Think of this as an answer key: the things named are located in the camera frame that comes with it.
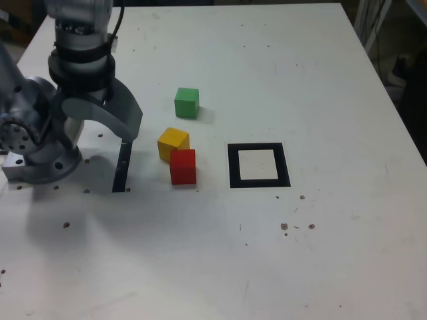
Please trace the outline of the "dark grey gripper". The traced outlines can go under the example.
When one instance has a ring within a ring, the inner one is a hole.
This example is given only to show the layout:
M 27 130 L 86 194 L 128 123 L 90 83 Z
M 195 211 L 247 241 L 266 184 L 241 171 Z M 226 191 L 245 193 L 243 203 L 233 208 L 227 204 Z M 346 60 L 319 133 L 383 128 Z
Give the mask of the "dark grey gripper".
M 139 134 L 142 110 L 131 91 L 118 79 L 112 81 L 111 87 L 97 91 L 58 87 L 55 104 L 62 104 L 68 117 L 98 122 L 125 141 L 134 141 Z

